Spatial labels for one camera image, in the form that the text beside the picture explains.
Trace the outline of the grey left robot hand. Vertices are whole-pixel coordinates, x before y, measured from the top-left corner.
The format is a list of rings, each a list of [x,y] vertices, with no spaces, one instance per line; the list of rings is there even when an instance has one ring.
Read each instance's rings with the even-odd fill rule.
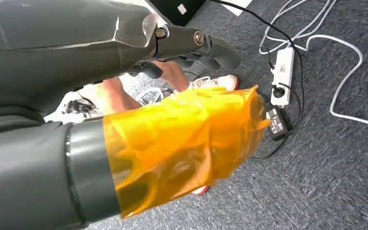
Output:
[[[81,123],[64,97],[155,60],[234,69],[230,44],[113,0],[0,0],[0,230],[133,216],[229,177],[270,125],[257,88],[194,89]]]

